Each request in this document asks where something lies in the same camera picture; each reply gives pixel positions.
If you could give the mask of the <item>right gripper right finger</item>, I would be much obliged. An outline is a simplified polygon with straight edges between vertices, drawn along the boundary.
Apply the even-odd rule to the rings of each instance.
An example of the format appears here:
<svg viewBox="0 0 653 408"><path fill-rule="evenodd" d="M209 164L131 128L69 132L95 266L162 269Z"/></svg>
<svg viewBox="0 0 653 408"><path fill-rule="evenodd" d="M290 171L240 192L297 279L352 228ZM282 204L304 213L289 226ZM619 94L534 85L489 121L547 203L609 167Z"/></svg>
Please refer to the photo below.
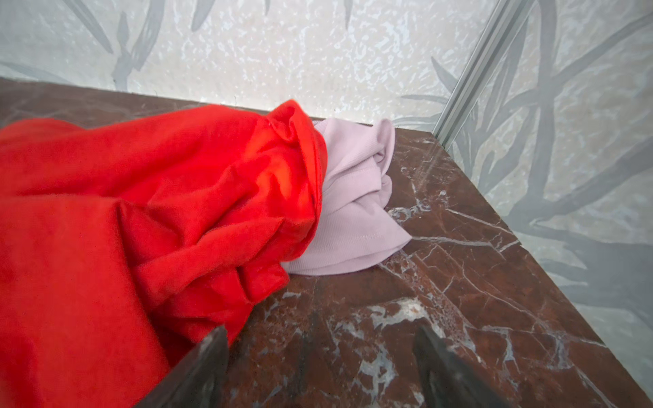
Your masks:
<svg viewBox="0 0 653 408"><path fill-rule="evenodd" d="M428 407L508 408L443 339L429 327L418 328L413 340L423 397Z"/></svg>

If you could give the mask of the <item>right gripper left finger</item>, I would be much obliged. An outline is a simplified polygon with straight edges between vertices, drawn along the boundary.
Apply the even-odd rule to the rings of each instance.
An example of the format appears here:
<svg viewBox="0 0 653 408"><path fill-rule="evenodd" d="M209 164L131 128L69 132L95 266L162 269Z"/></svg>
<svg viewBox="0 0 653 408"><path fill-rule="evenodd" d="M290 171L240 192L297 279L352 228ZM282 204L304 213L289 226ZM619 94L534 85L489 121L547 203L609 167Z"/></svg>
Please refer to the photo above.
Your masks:
<svg viewBox="0 0 653 408"><path fill-rule="evenodd" d="M136 406L139 408L216 407L229 361L227 331L215 328Z"/></svg>

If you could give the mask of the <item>red cloth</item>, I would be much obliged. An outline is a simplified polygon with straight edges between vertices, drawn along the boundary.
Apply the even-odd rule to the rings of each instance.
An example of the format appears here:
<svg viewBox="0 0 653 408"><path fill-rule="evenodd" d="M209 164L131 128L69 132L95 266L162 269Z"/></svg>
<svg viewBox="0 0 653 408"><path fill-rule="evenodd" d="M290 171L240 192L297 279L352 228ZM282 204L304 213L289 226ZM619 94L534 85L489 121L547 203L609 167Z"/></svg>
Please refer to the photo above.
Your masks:
<svg viewBox="0 0 653 408"><path fill-rule="evenodd" d="M328 154L294 101L1 131L1 404L130 407L237 337L319 222Z"/></svg>

